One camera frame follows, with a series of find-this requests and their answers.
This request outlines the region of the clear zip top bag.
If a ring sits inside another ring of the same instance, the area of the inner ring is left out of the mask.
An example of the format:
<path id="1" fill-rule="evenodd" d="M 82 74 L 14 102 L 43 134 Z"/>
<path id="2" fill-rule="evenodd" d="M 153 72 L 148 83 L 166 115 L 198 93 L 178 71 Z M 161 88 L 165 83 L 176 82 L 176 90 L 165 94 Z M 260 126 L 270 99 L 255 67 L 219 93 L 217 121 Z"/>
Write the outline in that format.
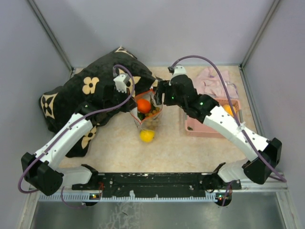
<path id="1" fill-rule="evenodd" d="M 163 105 L 157 103 L 155 96 L 156 91 L 153 88 L 136 95 L 134 98 L 136 107 L 130 110 L 139 131 L 139 137 L 145 143 L 154 140 L 163 114 Z"/>

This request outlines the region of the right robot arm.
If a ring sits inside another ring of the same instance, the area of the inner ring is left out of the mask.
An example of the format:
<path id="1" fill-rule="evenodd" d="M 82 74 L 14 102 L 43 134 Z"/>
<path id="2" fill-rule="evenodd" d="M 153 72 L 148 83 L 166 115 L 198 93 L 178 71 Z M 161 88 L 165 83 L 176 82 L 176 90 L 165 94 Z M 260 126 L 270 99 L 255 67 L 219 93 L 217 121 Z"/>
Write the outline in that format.
<path id="1" fill-rule="evenodd" d="M 246 178 L 262 185 L 278 165 L 281 141 L 277 138 L 268 140 L 242 125 L 218 101 L 206 94 L 198 94 L 187 75 L 159 81 L 155 99 L 159 104 L 180 107 L 189 117 L 216 130 L 244 153 L 245 159 L 217 167 L 213 176 L 217 188 L 225 188 L 231 181 Z"/>

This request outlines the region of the brown longan bunch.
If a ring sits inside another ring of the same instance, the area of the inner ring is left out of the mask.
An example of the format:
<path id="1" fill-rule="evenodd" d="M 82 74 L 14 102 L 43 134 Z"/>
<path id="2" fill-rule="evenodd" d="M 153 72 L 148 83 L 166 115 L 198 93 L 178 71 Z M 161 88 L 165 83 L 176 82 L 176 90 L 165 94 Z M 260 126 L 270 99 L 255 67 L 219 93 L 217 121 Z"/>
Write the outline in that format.
<path id="1" fill-rule="evenodd" d="M 145 118 L 142 121 L 142 128 L 155 131 L 160 122 L 160 111 L 161 109 L 159 107 L 153 107 L 151 111 L 145 115 Z"/>

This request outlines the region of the yellow lemon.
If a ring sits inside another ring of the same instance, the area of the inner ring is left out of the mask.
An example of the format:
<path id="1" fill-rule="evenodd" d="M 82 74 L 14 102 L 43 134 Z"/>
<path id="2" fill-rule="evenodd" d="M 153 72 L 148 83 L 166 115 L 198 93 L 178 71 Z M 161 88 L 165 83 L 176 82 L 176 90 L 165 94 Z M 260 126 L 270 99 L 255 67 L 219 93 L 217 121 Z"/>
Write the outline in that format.
<path id="1" fill-rule="evenodd" d="M 140 131 L 140 139 L 143 142 L 149 143 L 154 139 L 154 137 L 155 137 L 155 131 L 153 131 L 153 130 L 143 129 Z"/>

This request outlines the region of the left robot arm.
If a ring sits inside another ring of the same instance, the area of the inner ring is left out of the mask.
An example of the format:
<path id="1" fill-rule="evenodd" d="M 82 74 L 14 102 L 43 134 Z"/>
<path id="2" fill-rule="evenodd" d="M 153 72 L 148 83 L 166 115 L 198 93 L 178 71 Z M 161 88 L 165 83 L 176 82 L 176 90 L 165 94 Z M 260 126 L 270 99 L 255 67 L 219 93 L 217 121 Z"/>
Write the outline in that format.
<path id="1" fill-rule="evenodd" d="M 63 187 L 84 185 L 94 189 L 99 184 L 98 171 L 82 164 L 73 168 L 60 168 L 66 156 L 77 157 L 86 154 L 88 144 L 96 129 L 106 124 L 118 112 L 128 112 L 132 105 L 135 84 L 88 83 L 88 94 L 81 86 L 60 86 L 43 94 L 39 99 L 40 108 L 48 128 L 55 134 L 35 153 L 25 153 L 21 158 L 22 181 L 26 181 L 37 191 L 50 196 Z"/>

